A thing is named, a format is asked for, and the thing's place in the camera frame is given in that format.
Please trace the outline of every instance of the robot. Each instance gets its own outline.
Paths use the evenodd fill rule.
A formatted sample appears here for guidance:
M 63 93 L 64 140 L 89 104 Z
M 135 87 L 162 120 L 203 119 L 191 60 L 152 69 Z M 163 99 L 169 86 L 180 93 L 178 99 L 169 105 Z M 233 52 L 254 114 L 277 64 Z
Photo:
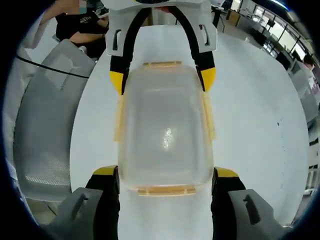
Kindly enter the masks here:
M 110 79 L 119 94 L 118 126 L 115 130 L 115 139 L 119 142 L 118 166 L 106 166 L 95 171 L 85 188 L 78 188 L 61 204 L 54 221 L 45 226 L 47 231 L 61 239 L 105 239 L 106 234 L 108 239 L 118 239 L 121 190 L 125 189 L 133 195 L 144 198 L 180 199 L 195 195 L 198 191 L 202 191 L 204 186 L 209 186 L 208 195 L 211 204 L 207 206 L 206 216 L 212 221 L 209 223 L 212 229 L 208 240 L 281 238 L 286 228 L 274 219 L 272 207 L 254 190 L 246 189 L 234 171 L 214 167 L 213 164 L 211 144 L 215 136 L 206 92 L 213 85 L 216 75 L 213 51 L 217 48 L 217 29 L 212 24 L 210 2 L 207 0 L 102 0 L 102 2 L 109 9 L 110 28 L 106 35 L 106 45 L 111 55 Z M 155 7 L 166 7 L 182 25 L 195 63 L 194 75 L 189 74 L 190 69 L 186 69 L 181 62 L 146 63 L 137 71 L 130 72 L 139 28 L 150 15 L 151 9 Z M 150 109 L 148 107 L 136 111 L 130 109 L 139 102 L 135 96 L 145 94 L 143 91 L 146 88 L 148 91 L 154 90 L 151 84 L 158 84 L 161 79 L 180 79 L 177 73 L 185 74 L 183 79 L 188 79 L 177 84 L 188 85 L 186 91 L 191 95 L 195 92 L 193 100 L 196 102 L 196 107 L 192 109 L 198 109 L 196 112 L 199 115 L 194 117 L 195 120 L 187 129 L 190 130 L 193 126 L 198 128 L 190 131 L 190 134 L 182 134 L 180 141 L 193 143 L 200 139 L 201 144 L 196 149 L 192 147 L 185 149 L 181 144 L 173 144 L 175 128 L 166 127 L 166 124 L 174 122 L 176 115 L 168 110 L 163 114 L 166 118 L 159 122 L 161 129 L 165 129 L 164 142 L 159 150 L 153 148 L 156 138 L 153 136 L 160 131 L 153 131 L 154 126 L 150 125 L 150 122 L 144 125 L 143 130 L 135 130 L 144 116 L 150 116 L 143 114 Z M 146 76 L 152 76 L 153 80 L 142 81 L 141 79 Z M 158 112 L 165 111 L 165 107 L 168 106 L 168 104 L 159 106 L 158 103 L 163 99 L 179 101 L 177 93 L 171 94 L 172 91 L 169 89 L 171 86 L 166 86 L 164 83 L 165 81 L 163 85 L 156 86 L 157 89 L 167 88 L 165 94 L 157 98 L 155 106 L 159 107 Z M 181 85 L 174 85 L 173 88 L 184 89 Z M 157 234 L 148 236 L 159 238 Z

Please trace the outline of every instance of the desk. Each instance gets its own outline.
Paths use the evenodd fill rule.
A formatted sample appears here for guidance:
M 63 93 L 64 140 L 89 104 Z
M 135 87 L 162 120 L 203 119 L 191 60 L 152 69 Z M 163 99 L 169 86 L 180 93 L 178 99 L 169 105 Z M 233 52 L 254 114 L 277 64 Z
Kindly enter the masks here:
M 308 130 L 297 91 L 280 63 L 262 50 L 225 34 L 218 35 L 218 43 L 210 90 L 214 164 L 236 171 L 248 189 L 273 207 L 275 219 L 288 224 L 308 174 Z M 139 30 L 131 70 L 159 61 L 195 67 L 181 26 Z M 110 56 L 104 52 L 79 102 L 70 147 L 73 191 L 85 187 L 96 169 L 117 163 L 113 139 L 118 94 L 109 68 Z

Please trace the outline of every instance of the table surface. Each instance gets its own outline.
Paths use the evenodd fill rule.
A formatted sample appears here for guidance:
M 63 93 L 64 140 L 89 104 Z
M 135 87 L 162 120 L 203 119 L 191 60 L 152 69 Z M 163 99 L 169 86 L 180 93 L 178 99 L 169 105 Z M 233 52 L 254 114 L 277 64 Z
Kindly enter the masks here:
M 219 34 L 213 56 L 214 165 L 237 172 L 247 189 L 273 207 L 275 219 L 288 224 L 298 210 L 308 174 L 308 130 L 298 94 L 282 65 L 247 42 Z M 105 51 L 97 62 L 75 116 L 70 147 L 73 191 L 85 187 L 95 170 L 118 161 L 118 94 L 109 77 L 110 58 Z M 139 30 L 130 69 L 159 61 L 195 67 L 181 26 Z

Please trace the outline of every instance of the plastic container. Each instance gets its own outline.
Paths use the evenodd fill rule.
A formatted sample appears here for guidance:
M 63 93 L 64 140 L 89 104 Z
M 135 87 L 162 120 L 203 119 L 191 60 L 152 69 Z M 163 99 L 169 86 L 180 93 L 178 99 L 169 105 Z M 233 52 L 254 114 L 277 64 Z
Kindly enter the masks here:
M 130 72 L 118 156 L 120 179 L 140 195 L 193 194 L 211 181 L 212 143 L 195 69 L 153 63 Z

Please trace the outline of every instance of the chair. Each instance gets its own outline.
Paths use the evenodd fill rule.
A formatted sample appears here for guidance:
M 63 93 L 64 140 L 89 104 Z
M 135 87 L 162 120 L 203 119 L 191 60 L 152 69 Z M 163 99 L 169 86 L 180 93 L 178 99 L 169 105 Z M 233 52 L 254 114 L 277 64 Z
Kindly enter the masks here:
M 89 76 L 95 63 L 69 40 L 42 65 Z M 87 79 L 39 67 L 24 93 L 15 124 L 13 159 L 22 193 L 61 202 L 71 193 L 70 144 L 77 107 Z

